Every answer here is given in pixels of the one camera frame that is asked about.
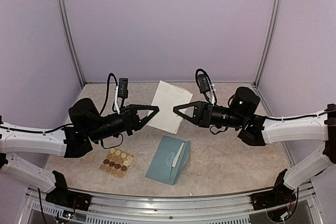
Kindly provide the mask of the teal blue envelope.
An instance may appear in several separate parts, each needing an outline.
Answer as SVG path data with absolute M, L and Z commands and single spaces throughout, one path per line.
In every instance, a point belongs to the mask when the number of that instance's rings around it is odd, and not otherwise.
M 173 168 L 173 159 L 182 143 L 184 143 L 183 150 L 176 167 Z M 164 184 L 175 185 L 190 158 L 190 151 L 190 141 L 163 136 L 145 177 Z

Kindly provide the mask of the beige lined letter paper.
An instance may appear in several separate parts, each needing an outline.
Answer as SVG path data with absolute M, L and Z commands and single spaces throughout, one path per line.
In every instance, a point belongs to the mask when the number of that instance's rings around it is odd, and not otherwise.
M 182 150 L 183 150 L 183 147 L 184 147 L 184 143 L 182 143 L 182 144 L 180 145 L 180 148 L 178 149 L 178 151 L 177 151 L 177 153 L 176 153 L 176 155 L 175 155 L 175 157 L 174 157 L 174 159 L 173 159 L 173 163 L 172 163 L 172 167 L 173 167 L 173 168 L 175 168 L 176 165 L 177 165 L 177 162 L 178 162 L 178 160 L 179 160 L 179 157 L 180 157 L 180 154 L 181 154 L 181 152 L 182 152 Z

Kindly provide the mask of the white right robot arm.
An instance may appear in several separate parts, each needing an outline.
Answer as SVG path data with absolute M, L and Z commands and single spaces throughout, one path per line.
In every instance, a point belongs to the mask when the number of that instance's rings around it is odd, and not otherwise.
M 273 205 L 281 204 L 311 177 L 335 165 L 335 104 L 313 114 L 271 118 L 256 115 L 260 98 L 248 87 L 239 87 L 227 107 L 208 102 L 175 106 L 173 112 L 192 124 L 203 127 L 234 128 L 238 138 L 249 146 L 266 146 L 278 142 L 315 140 L 321 145 L 309 156 L 278 175 L 269 192 Z

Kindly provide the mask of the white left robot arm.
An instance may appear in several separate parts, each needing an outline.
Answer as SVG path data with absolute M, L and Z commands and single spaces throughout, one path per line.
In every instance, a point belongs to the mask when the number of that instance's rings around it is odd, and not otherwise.
M 68 190 L 62 173 L 44 170 L 16 153 L 81 158 L 93 150 L 93 144 L 101 144 L 106 138 L 117 137 L 123 132 L 132 135 L 158 112 L 158 106 L 131 104 L 119 112 L 102 116 L 90 98 L 83 98 L 68 110 L 71 122 L 52 130 L 1 122 L 1 173 L 52 193 L 60 204 L 69 205 L 74 195 Z

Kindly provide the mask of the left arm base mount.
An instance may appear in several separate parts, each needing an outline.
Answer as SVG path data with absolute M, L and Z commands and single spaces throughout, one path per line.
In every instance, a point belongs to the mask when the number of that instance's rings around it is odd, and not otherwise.
M 68 189 L 64 175 L 52 171 L 55 177 L 55 188 L 46 194 L 46 201 L 55 205 L 71 208 L 73 210 L 88 211 L 92 196 Z

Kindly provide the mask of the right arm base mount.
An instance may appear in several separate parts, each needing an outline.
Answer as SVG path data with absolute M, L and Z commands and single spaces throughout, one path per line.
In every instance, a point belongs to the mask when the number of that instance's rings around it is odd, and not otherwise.
M 279 173 L 271 190 L 262 193 L 254 193 L 250 196 L 254 210 L 261 210 L 280 206 L 297 199 L 294 189 L 284 185 L 284 177 L 287 169 Z

